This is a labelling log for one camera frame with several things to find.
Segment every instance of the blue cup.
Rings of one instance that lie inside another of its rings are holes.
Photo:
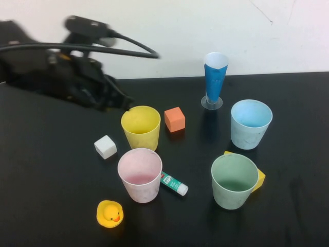
[[[220,93],[224,83],[228,58],[219,52],[212,52],[205,56],[206,95],[201,104],[209,110],[216,110],[223,105]]]

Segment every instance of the plastic cup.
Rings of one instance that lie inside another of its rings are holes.
[[[240,154],[224,154],[211,166],[212,191],[216,203],[233,210],[241,207],[258,182],[257,166]]]
[[[152,107],[141,105],[125,112],[121,118],[121,125],[129,145],[134,148],[158,147],[161,117]]]
[[[219,52],[212,52],[205,56],[206,95],[201,104],[208,110],[216,110],[223,105],[220,97],[224,83],[228,58]]]
[[[241,100],[231,110],[231,139],[238,148],[249,150],[257,147],[271,123],[273,114],[264,103]]]
[[[118,173],[136,202],[151,202],[159,192],[162,161],[159,155],[147,148],[137,148],[125,153],[118,163]]]

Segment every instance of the green cup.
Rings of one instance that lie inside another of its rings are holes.
[[[241,207],[258,182],[257,166],[240,154],[224,154],[211,166],[212,192],[216,203],[233,210]]]

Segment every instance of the green label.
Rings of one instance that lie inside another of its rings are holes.
[[[172,176],[169,176],[165,172],[161,172],[161,182],[167,185],[168,187],[172,188],[176,192],[179,186],[181,185],[180,181],[177,181],[176,179],[174,179]]]

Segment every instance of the duck beak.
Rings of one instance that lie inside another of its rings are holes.
[[[120,216],[118,216],[115,220],[113,220],[114,222],[118,222],[120,220]]]

